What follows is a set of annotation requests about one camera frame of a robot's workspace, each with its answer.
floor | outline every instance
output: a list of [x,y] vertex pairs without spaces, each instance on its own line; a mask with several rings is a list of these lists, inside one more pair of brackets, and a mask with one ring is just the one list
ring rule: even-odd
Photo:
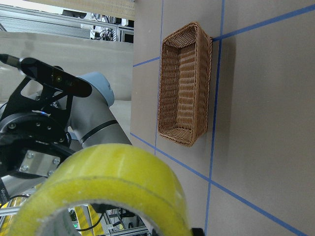
[[[137,0],[131,141],[165,161],[207,236],[315,235],[315,1]],[[161,41],[213,37],[208,133],[157,134]]]

wicker basket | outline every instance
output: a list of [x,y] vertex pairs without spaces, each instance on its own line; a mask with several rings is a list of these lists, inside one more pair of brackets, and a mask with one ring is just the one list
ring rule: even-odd
[[207,132],[212,39],[197,22],[162,43],[158,133],[191,147]]

blue joint cap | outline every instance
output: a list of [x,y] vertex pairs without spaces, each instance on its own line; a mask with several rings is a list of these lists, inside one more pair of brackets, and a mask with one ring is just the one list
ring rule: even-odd
[[103,76],[99,72],[91,72],[78,77],[90,83],[94,88],[96,88],[105,98],[108,107],[114,104],[114,92],[105,76]]

rectangular basket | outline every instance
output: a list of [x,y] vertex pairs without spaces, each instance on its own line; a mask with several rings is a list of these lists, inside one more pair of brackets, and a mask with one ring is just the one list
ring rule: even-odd
[[191,147],[207,132],[212,38],[191,22],[162,43],[158,133]]

screw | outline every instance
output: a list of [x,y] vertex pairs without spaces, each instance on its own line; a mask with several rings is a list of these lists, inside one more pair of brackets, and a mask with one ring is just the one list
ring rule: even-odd
[[23,165],[23,166],[20,167],[20,171],[22,171],[22,172],[25,172],[25,171],[28,171],[28,170],[29,170],[29,167],[26,166],[26,165]]
[[63,78],[62,78],[61,76],[58,76],[58,77],[56,78],[56,81],[57,81],[58,83],[60,83],[62,80],[63,80]]
[[29,152],[28,155],[27,155],[28,159],[32,159],[34,157],[34,153],[32,152]]
[[54,173],[54,171],[49,171],[49,172],[47,173],[47,175],[48,175],[48,176],[51,176],[53,173]]
[[8,125],[9,129],[15,129],[16,128],[16,124],[15,123],[10,123]]
[[58,164],[60,163],[60,159],[59,159],[59,158],[55,158],[55,159],[53,160],[53,163],[54,163],[55,165],[58,165]]

